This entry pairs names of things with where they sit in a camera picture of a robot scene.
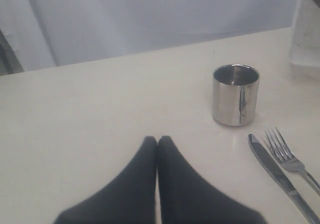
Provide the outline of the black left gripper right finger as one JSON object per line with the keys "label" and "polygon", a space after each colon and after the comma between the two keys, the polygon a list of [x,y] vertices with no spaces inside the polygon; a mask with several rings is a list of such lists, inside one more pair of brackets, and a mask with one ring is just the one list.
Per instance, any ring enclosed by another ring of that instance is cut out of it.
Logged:
{"label": "black left gripper right finger", "polygon": [[257,211],[208,183],[187,162],[170,136],[157,147],[161,221],[164,224],[263,224]]}

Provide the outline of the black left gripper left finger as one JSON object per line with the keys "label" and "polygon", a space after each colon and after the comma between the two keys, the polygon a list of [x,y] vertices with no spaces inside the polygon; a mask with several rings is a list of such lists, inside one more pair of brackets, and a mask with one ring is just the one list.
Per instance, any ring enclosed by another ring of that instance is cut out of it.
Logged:
{"label": "black left gripper left finger", "polygon": [[61,212],[56,224],[154,224],[157,141],[146,136],[128,165],[104,188]]}

